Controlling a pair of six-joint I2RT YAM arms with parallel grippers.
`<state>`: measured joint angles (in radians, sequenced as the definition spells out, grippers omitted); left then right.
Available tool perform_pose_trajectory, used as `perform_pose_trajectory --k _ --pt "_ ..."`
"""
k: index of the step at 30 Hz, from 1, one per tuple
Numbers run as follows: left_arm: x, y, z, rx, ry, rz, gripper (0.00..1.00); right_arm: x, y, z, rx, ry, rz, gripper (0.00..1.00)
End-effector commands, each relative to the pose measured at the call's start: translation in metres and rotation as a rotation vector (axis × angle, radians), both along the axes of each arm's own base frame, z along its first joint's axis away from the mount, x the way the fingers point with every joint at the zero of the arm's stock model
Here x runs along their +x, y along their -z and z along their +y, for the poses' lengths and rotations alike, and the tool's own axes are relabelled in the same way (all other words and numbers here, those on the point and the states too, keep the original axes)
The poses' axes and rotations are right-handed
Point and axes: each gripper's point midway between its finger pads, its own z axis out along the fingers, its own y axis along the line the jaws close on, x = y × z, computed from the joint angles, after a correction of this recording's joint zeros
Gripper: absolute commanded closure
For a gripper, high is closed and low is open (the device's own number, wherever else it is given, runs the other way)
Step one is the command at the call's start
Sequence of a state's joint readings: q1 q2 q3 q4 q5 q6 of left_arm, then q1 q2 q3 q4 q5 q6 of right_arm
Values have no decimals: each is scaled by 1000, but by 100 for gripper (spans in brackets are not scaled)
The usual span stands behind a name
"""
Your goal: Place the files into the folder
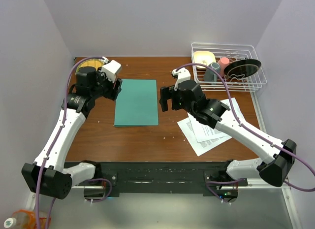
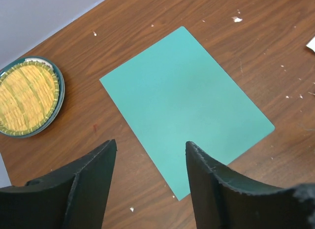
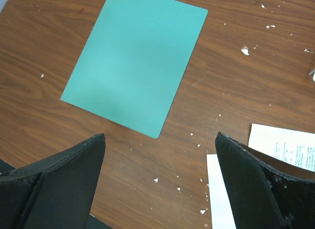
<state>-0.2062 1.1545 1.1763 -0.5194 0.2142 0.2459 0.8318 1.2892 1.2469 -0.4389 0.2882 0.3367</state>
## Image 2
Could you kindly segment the printed paper sheet top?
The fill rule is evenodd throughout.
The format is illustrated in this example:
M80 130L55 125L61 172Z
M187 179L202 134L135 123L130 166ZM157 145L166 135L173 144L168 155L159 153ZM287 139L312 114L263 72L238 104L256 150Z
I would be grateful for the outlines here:
M315 52L315 36L307 43L306 47Z

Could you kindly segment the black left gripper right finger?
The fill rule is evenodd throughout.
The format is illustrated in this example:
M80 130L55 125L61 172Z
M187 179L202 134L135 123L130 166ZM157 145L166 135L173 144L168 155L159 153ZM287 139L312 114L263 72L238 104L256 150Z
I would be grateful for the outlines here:
M315 185L279 188L250 179L186 142L198 229L313 229Z

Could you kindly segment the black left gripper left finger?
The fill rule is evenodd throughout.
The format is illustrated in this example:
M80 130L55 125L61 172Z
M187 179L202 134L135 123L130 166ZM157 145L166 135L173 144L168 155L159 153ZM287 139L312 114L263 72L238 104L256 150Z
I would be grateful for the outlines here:
M2 229L100 229L117 145L108 140L83 157L0 190Z

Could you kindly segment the teal file folder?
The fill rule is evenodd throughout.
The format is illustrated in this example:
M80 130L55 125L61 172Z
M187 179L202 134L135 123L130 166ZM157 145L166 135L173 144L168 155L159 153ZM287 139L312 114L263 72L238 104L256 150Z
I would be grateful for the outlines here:
M190 193L186 142L230 164L275 128L184 27L100 82L178 200Z

